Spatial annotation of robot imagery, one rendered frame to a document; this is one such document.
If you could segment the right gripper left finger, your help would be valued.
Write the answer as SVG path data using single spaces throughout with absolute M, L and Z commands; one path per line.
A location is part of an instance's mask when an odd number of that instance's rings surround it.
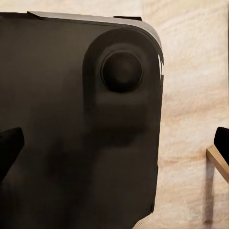
M 25 145 L 21 127 L 0 132 L 0 184 Z

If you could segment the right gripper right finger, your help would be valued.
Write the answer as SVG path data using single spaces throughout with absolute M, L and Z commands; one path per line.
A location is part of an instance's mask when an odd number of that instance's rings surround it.
M 229 164 L 229 128 L 217 128 L 214 145 Z

